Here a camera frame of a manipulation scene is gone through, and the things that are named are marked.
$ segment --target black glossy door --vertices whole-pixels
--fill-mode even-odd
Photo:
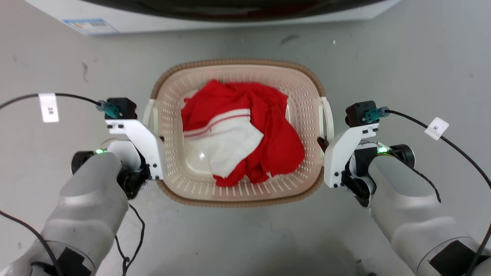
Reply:
[[[254,22],[300,18],[382,0],[84,0],[156,16],[200,21]]]

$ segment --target plastic basket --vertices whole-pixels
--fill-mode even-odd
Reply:
[[[191,165],[194,153],[184,143],[180,108],[184,95],[210,80],[258,82],[287,94],[286,118],[305,148],[305,159],[290,174],[260,184],[245,177],[234,187],[218,187],[210,173]],[[161,190],[183,204],[215,207],[253,207],[301,200],[323,183],[323,153],[317,137],[332,140],[332,115],[317,77],[307,68],[290,62],[257,59],[205,60],[180,64],[157,81],[145,111],[144,122],[164,137],[168,175],[157,180]]]

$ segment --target red fabric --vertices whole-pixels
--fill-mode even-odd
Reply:
[[[244,175],[252,183],[269,176],[297,169],[305,157],[302,142],[285,118],[288,96],[259,83],[227,83],[215,80],[186,101],[181,110],[183,130],[195,130],[208,124],[216,115],[235,109],[250,109],[251,124],[264,134],[259,146],[227,177],[214,176],[217,185],[236,185]]]

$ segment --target green led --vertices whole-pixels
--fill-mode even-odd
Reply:
[[[389,151],[389,149],[387,149],[386,147],[380,147],[380,148],[377,150],[377,152],[378,152],[378,153],[387,152],[387,151]]]

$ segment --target red stripe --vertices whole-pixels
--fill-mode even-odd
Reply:
[[[231,117],[227,117],[227,118],[223,118],[221,120],[218,120],[216,121],[215,123],[207,126],[202,132],[198,132],[198,133],[195,133],[195,134],[189,134],[189,135],[186,135],[186,132],[184,131],[184,137],[194,137],[194,136],[198,136],[198,135],[201,135],[201,134],[204,134],[204,133],[207,133],[213,126],[215,126],[216,124],[220,123],[220,122],[223,122],[223,121],[226,121],[228,119],[233,119],[233,118],[238,118],[238,117],[249,117],[250,115],[248,114],[243,114],[243,115],[235,115],[235,116],[231,116]]]

